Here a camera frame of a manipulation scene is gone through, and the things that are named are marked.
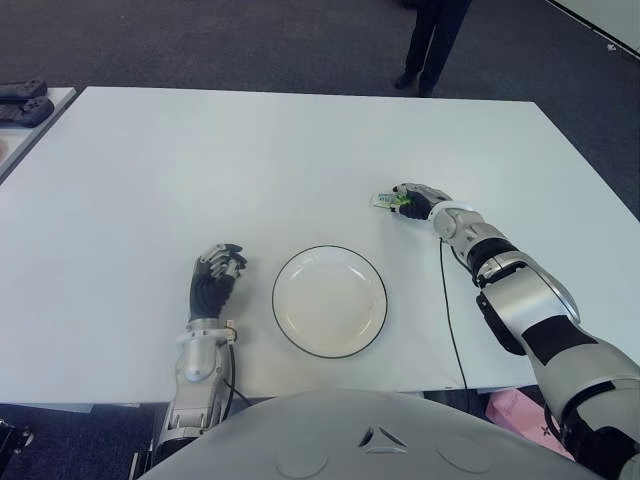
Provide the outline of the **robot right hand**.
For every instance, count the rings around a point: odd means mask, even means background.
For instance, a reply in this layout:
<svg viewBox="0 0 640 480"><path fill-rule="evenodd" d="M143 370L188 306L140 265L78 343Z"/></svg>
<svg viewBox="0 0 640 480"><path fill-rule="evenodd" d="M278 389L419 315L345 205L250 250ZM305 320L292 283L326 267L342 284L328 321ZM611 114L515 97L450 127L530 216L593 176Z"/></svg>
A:
<svg viewBox="0 0 640 480"><path fill-rule="evenodd" d="M416 183L396 185L392 192L404 198L404 202L399 207L394 207L393 211L415 220L426 220L436 204L451 200L451 197L441 190Z"/></svg>

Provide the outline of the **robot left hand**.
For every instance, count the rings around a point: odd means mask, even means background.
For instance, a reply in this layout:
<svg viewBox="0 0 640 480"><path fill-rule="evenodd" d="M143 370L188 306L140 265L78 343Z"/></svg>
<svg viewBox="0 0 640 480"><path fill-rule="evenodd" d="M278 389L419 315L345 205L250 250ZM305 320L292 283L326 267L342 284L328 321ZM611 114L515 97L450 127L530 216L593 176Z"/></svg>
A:
<svg viewBox="0 0 640 480"><path fill-rule="evenodd" d="M246 268L243 248L219 243L198 256L189 290L189 320L217 319Z"/></svg>

